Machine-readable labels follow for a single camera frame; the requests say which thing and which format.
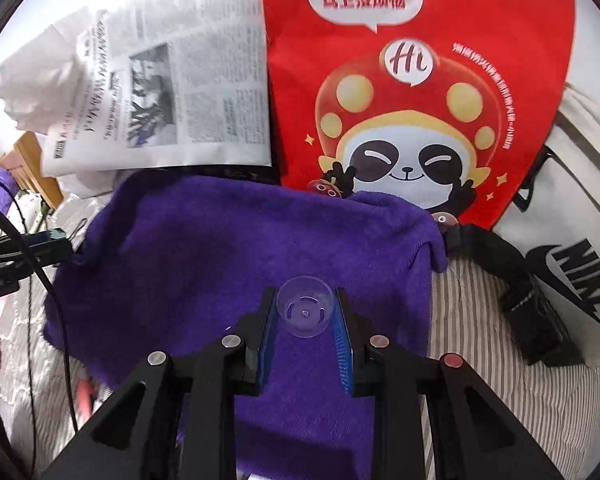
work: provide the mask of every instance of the white nike bag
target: white nike bag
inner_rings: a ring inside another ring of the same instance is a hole
[[[544,162],[493,231],[524,255],[590,367],[600,365],[600,114],[567,88]]]

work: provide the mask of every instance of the mattress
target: mattress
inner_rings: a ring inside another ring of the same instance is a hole
[[[107,201],[108,197],[71,198],[60,206],[50,226],[62,227],[71,233],[83,218],[90,221]],[[84,232],[78,232],[75,244],[84,237]],[[47,269],[47,272],[52,276],[54,271]],[[580,469],[584,469],[598,429],[600,368],[526,366],[498,310],[498,297],[505,288],[504,282],[464,259],[451,260],[443,274],[433,274],[429,356],[437,359],[449,351],[462,355],[522,421],[564,477],[576,479]],[[42,285],[34,280],[32,364],[38,420],[38,474],[73,436],[64,392],[62,355],[41,336],[44,298]],[[0,316],[3,352],[0,413],[13,447],[28,463],[32,436],[26,334],[25,280],[20,292],[8,297]],[[88,372],[79,362],[70,361],[75,387],[77,380],[87,377]],[[433,479],[434,461],[426,409],[422,423],[427,477]]]

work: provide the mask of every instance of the panda face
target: panda face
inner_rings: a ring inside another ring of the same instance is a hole
[[[419,126],[381,126],[349,139],[345,168],[357,169],[354,191],[380,191],[428,209],[448,200],[466,180],[470,154],[464,144]]]

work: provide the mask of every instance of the metal screw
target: metal screw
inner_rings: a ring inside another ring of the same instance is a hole
[[[387,348],[389,346],[389,338],[384,335],[372,336],[369,342],[374,348]]]
[[[158,366],[167,360],[167,354],[158,350],[157,352],[151,352],[146,360],[149,361],[151,366]]]
[[[225,348],[235,348],[241,342],[242,339],[240,339],[240,336],[234,334],[226,335],[222,338],[222,346],[224,346]]]
[[[442,360],[449,368],[459,368],[464,364],[464,359],[458,354],[447,354]]]

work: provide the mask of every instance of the panda mouth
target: panda mouth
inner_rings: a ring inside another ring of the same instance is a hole
[[[417,176],[416,178],[409,178],[408,176],[406,176],[405,178],[400,178],[398,176],[394,176],[393,173],[389,173],[389,176],[391,178],[394,178],[395,180],[401,180],[402,182],[413,182],[414,180],[420,180],[421,178],[424,177],[424,173],[421,174],[420,176]]]

